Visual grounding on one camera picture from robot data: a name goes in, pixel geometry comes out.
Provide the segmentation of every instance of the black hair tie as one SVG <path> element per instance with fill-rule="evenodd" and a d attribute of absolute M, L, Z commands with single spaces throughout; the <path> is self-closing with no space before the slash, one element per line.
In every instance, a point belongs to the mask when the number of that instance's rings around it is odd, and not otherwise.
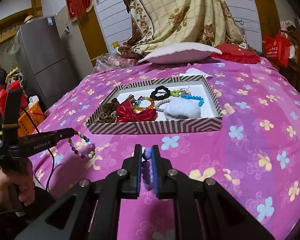
<path fill-rule="evenodd" d="M 159 90 L 164 90 L 166 91 L 166 93 L 164 95 L 161 95 L 161 96 L 156 96 L 156 93 L 158 93 Z M 171 96 L 171 93 L 170 93 L 170 90 L 167 89 L 166 87 L 164 86 L 159 86 L 157 87 L 150 95 L 150 98 L 152 98 L 154 101 L 161 101 L 161 100 L 165 100 L 165 99 L 168 99 L 168 97 Z"/>

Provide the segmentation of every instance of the white paneled wall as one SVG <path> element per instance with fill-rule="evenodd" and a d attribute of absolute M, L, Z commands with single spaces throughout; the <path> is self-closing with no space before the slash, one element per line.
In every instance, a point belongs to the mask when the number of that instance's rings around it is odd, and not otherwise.
<path fill-rule="evenodd" d="M 234 19 L 241 20 L 244 25 L 247 41 L 254 49 L 261 51 L 261 34 L 259 17 L 254 0 L 225 0 Z M 123 44 L 131 35 L 130 14 L 122 0 L 96 0 L 96 12 L 103 29 L 109 50 L 113 50 L 112 42 Z"/>

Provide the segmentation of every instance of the red pillow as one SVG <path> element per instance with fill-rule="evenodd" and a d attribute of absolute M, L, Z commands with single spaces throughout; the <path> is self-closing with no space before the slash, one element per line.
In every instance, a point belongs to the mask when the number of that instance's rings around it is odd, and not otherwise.
<path fill-rule="evenodd" d="M 261 61 L 260 56 L 254 52 L 240 48 L 239 46 L 231 43 L 223 43 L 216 46 L 216 48 L 222 51 L 222 55 L 213 53 L 210 57 L 246 64 L 256 64 Z"/>

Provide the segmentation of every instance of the human hand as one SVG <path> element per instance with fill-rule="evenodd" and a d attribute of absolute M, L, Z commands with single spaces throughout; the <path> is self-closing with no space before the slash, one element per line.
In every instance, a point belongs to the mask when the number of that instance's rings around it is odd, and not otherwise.
<path fill-rule="evenodd" d="M 16 184 L 19 186 L 19 200 L 29 206 L 34 202 L 35 191 L 32 172 L 32 163 L 28 160 L 27 174 L 20 174 L 16 171 L 3 171 L 0 168 L 0 206 L 5 210 L 13 210 L 9 199 L 8 185 Z"/>

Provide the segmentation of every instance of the orange basket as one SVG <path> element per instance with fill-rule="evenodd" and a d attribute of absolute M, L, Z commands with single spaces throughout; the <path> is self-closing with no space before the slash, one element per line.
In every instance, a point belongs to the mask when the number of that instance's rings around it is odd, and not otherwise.
<path fill-rule="evenodd" d="M 31 108 L 29 108 L 27 112 L 31 116 L 31 119 L 36 126 L 38 126 L 44 119 L 46 119 L 39 106 L 39 102 L 36 102 L 33 106 L 31 106 Z M 23 113 L 23 115 L 19 118 L 18 125 L 18 137 L 32 134 L 35 129 L 26 113 Z"/>

